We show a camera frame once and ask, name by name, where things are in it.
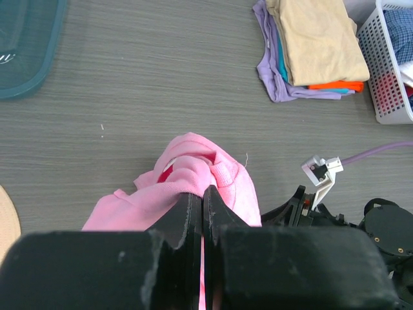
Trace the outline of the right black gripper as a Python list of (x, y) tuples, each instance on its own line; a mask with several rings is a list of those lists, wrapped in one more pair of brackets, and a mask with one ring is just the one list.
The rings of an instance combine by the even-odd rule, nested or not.
[(261, 215), (263, 225), (351, 227), (363, 231), (378, 248), (399, 297), (397, 309), (412, 309), (412, 213), (383, 198), (366, 203), (359, 224), (333, 215), (315, 194), (300, 185), (283, 205)]

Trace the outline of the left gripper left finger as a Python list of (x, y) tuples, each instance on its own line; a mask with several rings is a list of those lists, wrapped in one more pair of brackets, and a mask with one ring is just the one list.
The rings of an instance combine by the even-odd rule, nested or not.
[(1, 265), (2, 309), (197, 309), (201, 199), (145, 231), (34, 233)]

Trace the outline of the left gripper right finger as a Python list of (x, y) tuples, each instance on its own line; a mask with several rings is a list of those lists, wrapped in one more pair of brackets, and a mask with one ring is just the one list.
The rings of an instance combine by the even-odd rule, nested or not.
[(215, 187), (203, 198), (207, 309), (395, 309), (398, 294), (365, 233), (251, 227)]

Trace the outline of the pink t shirt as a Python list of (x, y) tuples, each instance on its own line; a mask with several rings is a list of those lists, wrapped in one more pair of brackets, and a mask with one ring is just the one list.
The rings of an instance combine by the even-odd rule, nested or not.
[(261, 225), (253, 181), (245, 166), (221, 147), (194, 133), (174, 138), (154, 168), (135, 180), (136, 190), (102, 197), (83, 226), (86, 232), (145, 231), (165, 215), (182, 194), (201, 199), (199, 307), (205, 302), (205, 238), (203, 198), (215, 187), (225, 205), (251, 227)]

